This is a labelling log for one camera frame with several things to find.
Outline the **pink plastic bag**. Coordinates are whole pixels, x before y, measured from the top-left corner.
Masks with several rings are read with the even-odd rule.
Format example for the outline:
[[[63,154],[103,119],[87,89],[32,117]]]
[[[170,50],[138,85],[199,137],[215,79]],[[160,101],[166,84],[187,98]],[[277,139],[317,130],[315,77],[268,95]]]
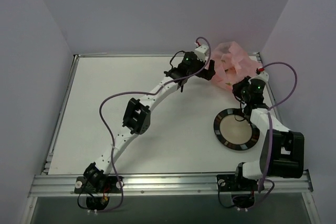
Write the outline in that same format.
[[[261,64],[250,58],[248,53],[236,42],[220,43],[211,53],[215,62],[213,85],[227,91],[232,91],[233,85],[246,76],[254,77]]]

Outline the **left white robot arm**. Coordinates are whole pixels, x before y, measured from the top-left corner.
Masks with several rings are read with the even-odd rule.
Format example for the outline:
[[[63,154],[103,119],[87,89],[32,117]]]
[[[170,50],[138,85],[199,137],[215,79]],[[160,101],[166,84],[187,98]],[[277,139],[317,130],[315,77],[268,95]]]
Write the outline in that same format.
[[[105,188],[106,180],[113,171],[120,180],[115,167],[115,161],[125,151],[126,147],[139,135],[144,134],[151,123],[151,113],[170,94],[177,90],[183,90],[188,79],[196,76],[210,81],[215,74],[214,60],[211,59],[210,47],[199,46],[194,51],[185,52],[182,61],[177,67],[172,67],[164,72],[164,78],[150,92],[129,91],[111,95],[104,99],[99,106],[99,116],[111,136],[111,145],[106,151],[84,171],[87,186],[94,192],[100,192]],[[139,99],[129,100],[122,119],[121,131],[114,136],[106,120],[102,109],[109,100],[131,94],[143,95]]]

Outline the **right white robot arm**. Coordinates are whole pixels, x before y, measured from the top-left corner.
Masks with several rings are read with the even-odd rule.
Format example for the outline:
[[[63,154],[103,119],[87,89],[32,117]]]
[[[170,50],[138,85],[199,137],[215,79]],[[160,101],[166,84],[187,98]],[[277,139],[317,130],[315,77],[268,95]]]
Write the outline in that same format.
[[[261,186],[267,177],[300,178],[303,174],[304,135],[284,126],[271,115],[264,103],[266,81],[245,77],[233,85],[233,95],[243,106],[243,117],[259,130],[264,139],[260,158],[238,164],[233,182],[244,189],[257,180]]]

